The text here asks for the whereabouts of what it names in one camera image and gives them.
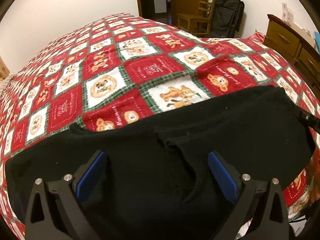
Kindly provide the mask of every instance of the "wooden dresser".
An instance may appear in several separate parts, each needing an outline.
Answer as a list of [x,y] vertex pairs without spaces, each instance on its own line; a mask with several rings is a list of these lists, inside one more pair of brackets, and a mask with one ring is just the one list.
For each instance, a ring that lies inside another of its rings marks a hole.
[[268,14],[268,18],[264,44],[292,63],[320,99],[320,54],[284,21],[272,14]]

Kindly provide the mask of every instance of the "bed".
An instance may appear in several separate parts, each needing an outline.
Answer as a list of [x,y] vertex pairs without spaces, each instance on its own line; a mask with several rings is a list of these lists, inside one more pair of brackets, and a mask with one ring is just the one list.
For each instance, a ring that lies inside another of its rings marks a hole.
[[[247,39],[199,39],[121,13],[50,42],[0,97],[0,214],[9,228],[24,239],[24,225],[8,199],[6,161],[74,122],[95,131],[117,129],[153,114],[269,84],[283,87],[295,104],[320,117],[320,103],[311,89],[263,40],[261,33]],[[205,74],[198,75],[204,64]],[[310,131],[317,145],[314,156],[284,190],[289,220],[320,198],[320,137]]]

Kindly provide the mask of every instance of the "drawer handle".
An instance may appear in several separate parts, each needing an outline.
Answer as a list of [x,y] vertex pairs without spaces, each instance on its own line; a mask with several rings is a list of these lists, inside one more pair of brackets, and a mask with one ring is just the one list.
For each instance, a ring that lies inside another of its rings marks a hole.
[[279,33],[277,33],[277,34],[280,36],[281,39],[283,39],[283,40],[285,40],[287,43],[290,43],[290,44],[291,44],[291,42],[290,42],[286,37],[282,36],[282,35],[279,34]]
[[307,58],[307,60],[310,62],[310,64],[315,68],[315,65],[313,65],[312,61]]

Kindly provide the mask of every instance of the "black cloth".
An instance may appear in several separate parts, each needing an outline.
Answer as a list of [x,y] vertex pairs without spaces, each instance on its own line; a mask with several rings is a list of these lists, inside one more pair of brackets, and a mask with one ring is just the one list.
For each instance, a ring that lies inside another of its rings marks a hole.
[[284,89],[260,86],[156,114],[123,128],[71,125],[6,162],[9,200],[24,222],[37,178],[73,174],[97,150],[109,166],[84,213],[103,239],[209,239],[232,206],[208,168],[217,150],[239,172],[287,187],[315,144]]

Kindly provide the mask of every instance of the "pillow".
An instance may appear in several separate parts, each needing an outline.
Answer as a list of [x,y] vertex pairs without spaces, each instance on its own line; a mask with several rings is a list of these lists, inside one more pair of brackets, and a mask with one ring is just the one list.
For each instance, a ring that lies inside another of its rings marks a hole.
[[15,74],[9,75],[4,80],[0,81],[0,98],[14,76]]
[[265,38],[266,36],[263,33],[254,30],[254,33],[247,39],[263,44]]

